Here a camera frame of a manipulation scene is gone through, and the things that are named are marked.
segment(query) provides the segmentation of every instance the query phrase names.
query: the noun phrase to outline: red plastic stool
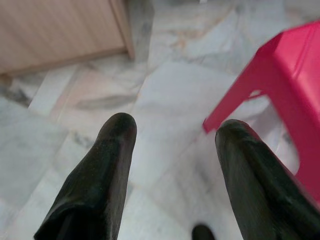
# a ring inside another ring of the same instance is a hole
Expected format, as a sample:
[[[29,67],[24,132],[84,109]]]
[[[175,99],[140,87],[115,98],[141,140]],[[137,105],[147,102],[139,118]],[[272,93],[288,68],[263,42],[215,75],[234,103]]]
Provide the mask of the red plastic stool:
[[[284,31],[263,45],[205,119],[205,131],[218,129],[253,91],[271,99],[299,154],[296,178],[320,203],[320,22]]]

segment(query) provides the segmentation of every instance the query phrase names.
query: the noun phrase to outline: wooden furniture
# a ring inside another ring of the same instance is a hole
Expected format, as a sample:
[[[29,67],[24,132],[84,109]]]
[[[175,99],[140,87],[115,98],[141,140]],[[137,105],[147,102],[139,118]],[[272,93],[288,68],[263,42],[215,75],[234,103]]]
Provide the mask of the wooden furniture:
[[[0,74],[134,58],[126,0],[0,0]]]

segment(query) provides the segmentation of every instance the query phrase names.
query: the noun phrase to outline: marble tile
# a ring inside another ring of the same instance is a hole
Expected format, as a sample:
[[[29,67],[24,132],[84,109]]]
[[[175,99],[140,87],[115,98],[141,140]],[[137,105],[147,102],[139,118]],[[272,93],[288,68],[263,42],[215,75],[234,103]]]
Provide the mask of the marble tile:
[[[20,209],[66,138],[67,131],[0,98],[0,197]]]
[[[74,64],[50,70],[34,96],[29,109],[42,116],[48,116],[77,68],[78,65]]]
[[[299,155],[284,125],[282,126],[281,138],[275,154],[293,175],[298,172],[300,165]]]
[[[148,72],[147,62],[132,61],[126,54],[95,59],[88,66],[135,93],[139,92]]]
[[[59,152],[56,154],[55,160],[50,165],[50,169],[57,172],[64,181],[88,153],[93,143],[94,141],[79,133],[69,133]]]
[[[202,123],[235,79],[196,64],[168,62],[145,81],[132,110],[138,128],[129,179],[149,189],[202,132]],[[243,103],[230,118],[254,122],[265,98]]]
[[[283,123],[272,104],[269,104],[260,114],[257,114],[250,125],[269,148],[276,152]]]
[[[195,224],[205,223],[217,239],[241,240],[214,135],[199,134],[178,162],[152,186],[150,195],[189,232]]]
[[[283,0],[245,0],[237,6],[237,13],[240,30],[256,49],[292,26]]]
[[[172,9],[183,8],[185,6],[196,7],[199,1],[195,0],[151,0],[154,10],[157,13],[167,12]]]
[[[154,20],[151,0],[131,0],[128,2],[135,62],[147,62]]]
[[[292,25],[302,25],[320,19],[318,0],[284,0],[286,16]]]
[[[145,192],[135,188],[124,208],[118,240],[185,240],[190,234]]]
[[[0,76],[0,95],[28,107],[42,84],[47,72],[23,74],[15,77]]]
[[[224,71],[229,74],[239,75],[250,62],[257,51],[251,40],[239,29],[228,52],[220,52],[206,55],[199,63],[212,69]]]
[[[137,98],[137,87],[84,65],[57,100],[50,118],[70,130],[96,139],[102,125],[115,113],[129,113]]]
[[[17,208],[0,199],[0,239],[5,239],[7,237],[8,228],[17,215]]]
[[[186,1],[164,11],[155,7],[149,68],[152,70],[170,60],[228,51],[237,18],[235,5],[220,0],[207,4]]]
[[[7,230],[6,240],[33,239],[34,234],[45,219],[64,179],[53,169],[43,176],[28,202],[16,216]]]

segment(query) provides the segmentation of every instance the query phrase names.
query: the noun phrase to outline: floor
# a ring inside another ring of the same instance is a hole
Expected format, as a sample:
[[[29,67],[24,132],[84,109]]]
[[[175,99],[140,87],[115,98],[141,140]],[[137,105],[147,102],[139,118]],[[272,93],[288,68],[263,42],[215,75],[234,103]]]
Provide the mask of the floor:
[[[136,60],[94,59],[0,82],[0,239],[32,239],[103,123],[138,127],[119,240],[191,239],[208,224],[241,240],[202,122],[258,47],[319,18],[318,0],[131,0]],[[230,118],[249,123],[290,171],[295,147],[267,98]]]

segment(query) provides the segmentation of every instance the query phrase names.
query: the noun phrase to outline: stool leg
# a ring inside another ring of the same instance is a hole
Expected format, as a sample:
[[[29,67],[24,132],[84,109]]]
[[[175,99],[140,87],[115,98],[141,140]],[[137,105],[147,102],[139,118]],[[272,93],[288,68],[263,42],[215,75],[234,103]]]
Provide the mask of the stool leg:
[[[221,123],[243,102],[254,89],[251,81],[242,74],[231,86],[223,99],[219,102],[213,112],[204,120],[203,128],[206,133],[218,129]]]

